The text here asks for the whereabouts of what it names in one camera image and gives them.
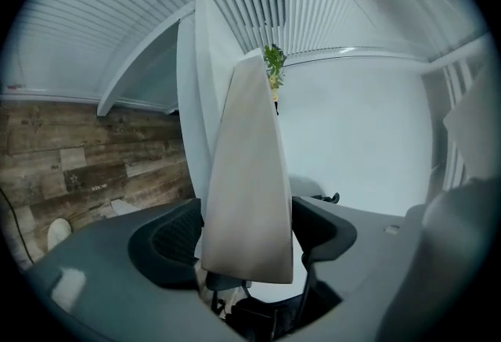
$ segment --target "gray surface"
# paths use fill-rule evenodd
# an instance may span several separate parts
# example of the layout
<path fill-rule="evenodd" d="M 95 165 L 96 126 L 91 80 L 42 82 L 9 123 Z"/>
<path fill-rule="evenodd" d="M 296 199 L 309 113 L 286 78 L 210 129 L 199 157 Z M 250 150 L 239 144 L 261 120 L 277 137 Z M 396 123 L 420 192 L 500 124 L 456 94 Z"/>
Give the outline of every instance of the gray surface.
<path fill-rule="evenodd" d="M 427 208 L 408 210 L 400 232 L 388 235 L 395 242 L 378 253 L 376 262 L 365 266 L 367 274 L 357 285 L 348 279 L 356 276 L 361 268 L 357 265 L 345 262 L 352 267 L 345 268 L 346 274 L 340 278 L 340 261 L 314 264 L 319 281 L 334 290 L 343 285 L 354 289 L 334 310 L 287 340 L 418 338 L 451 304 L 485 257 L 499 224 L 499 181 L 473 182 L 440 195 Z M 379 228 L 376 217 L 368 222 L 362 219 L 368 213 L 309 201 L 350 219 L 359 232 Z M 49 252 L 27 272 L 27 278 L 57 318 L 84 340 L 105 340 L 96 333 L 131 342 L 241 340 L 195 291 L 163 290 L 144 278 L 128 259 L 129 236 L 164 212 L 165 208 L 156 207 L 88 225 Z M 370 245 L 378 238 L 360 243 L 359 253 L 366 254 L 363 248 L 372 249 Z M 386 243 L 380 239 L 377 244 L 384 247 Z M 353 261 L 360 258 L 357 254 L 352 257 Z M 80 269 L 88 279 L 72 316 L 49 300 L 62 267 Z"/>
<path fill-rule="evenodd" d="M 162 289 L 131 263 L 129 237 L 165 212 L 155 207 L 88 225 L 45 255 L 27 272 L 27 278 L 57 318 L 79 335 L 85 325 L 124 342 L 240 340 L 195 290 Z M 76 268 L 87 277 L 71 317 L 49 299 L 61 268 Z"/>
<path fill-rule="evenodd" d="M 299 330 L 287 341 L 375 340 L 384 313 L 397 293 L 412 261 L 420 235 L 420 220 L 423 213 L 423 206 L 409 210 L 400 232 L 395 237 L 394 249 L 381 258 L 366 281 L 334 310 L 310 326 Z M 326 266 L 328 264 L 315 264 L 315 270 L 319 280 L 335 288 L 336 277 L 333 277 L 333 272 Z"/>
<path fill-rule="evenodd" d="M 317 275 L 328 277 L 333 290 L 344 299 L 362 284 L 385 254 L 393 251 L 397 237 L 384 230 L 390 225 L 400 226 L 404 218 L 356 210 L 311 197 L 304 199 L 351 222 L 357 230 L 355 243 L 337 260 L 315 264 Z"/>
<path fill-rule="evenodd" d="M 417 339 L 452 303 L 487 253 L 499 224 L 499 181 L 476 182 L 411 208 L 394 248 L 341 304 L 288 340 Z M 315 265 L 335 288 L 336 261 Z"/>
<path fill-rule="evenodd" d="M 430 204 L 409 274 L 385 315 L 380 340 L 417 338 L 450 307 L 487 254 L 500 204 L 499 179 L 455 189 Z"/>

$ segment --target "green plant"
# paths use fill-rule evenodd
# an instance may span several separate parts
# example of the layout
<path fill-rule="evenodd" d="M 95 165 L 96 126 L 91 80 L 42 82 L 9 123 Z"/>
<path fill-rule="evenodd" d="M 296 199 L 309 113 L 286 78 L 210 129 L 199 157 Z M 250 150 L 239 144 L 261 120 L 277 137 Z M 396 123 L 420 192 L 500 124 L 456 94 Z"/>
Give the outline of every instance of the green plant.
<path fill-rule="evenodd" d="M 268 79 L 271 88 L 279 88 L 283 85 L 285 74 L 282 68 L 286 59 L 282 49 L 277 45 L 272 45 L 271 48 L 268 45 L 265 46 L 265 62 L 268 64 Z"/>

